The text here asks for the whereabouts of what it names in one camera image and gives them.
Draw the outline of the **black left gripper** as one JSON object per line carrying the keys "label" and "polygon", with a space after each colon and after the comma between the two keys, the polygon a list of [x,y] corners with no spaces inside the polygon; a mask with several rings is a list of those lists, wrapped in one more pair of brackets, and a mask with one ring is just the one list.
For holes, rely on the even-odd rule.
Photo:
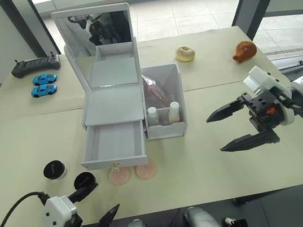
{"label": "black left gripper", "polygon": [[[70,196],[68,199],[72,203],[80,202],[84,200],[95,188],[98,186],[98,183],[93,183],[86,185],[84,187],[79,188]],[[119,204],[112,207],[100,220],[96,227],[109,227],[112,223],[118,208],[120,207]],[[84,227],[82,226],[82,219],[77,214],[78,210],[75,205],[70,205],[64,211],[62,211],[62,224],[63,227]]]}

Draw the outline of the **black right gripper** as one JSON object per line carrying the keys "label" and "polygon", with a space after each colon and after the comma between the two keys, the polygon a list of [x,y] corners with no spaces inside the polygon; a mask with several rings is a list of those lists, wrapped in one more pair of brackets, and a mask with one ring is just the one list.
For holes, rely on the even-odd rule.
{"label": "black right gripper", "polygon": [[234,112],[244,108],[249,109],[249,121],[258,134],[242,136],[232,140],[220,150],[223,152],[248,151],[255,147],[266,144],[275,144],[280,141],[278,135],[272,130],[283,121],[282,108],[279,103],[274,103],[271,96],[265,93],[252,98],[248,93],[244,93],[208,116],[207,123],[224,120],[234,114]]}

